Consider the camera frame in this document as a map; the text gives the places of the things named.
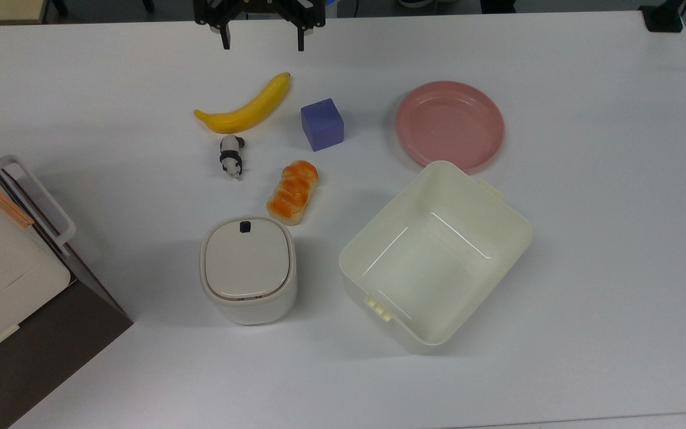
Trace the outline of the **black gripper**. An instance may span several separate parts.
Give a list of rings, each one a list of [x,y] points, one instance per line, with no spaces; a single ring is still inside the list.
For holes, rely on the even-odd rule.
[[[223,48],[231,47],[229,22],[242,13],[277,15],[297,30],[298,51],[305,51],[305,31],[326,25],[326,1],[194,1],[194,22],[219,28]]]

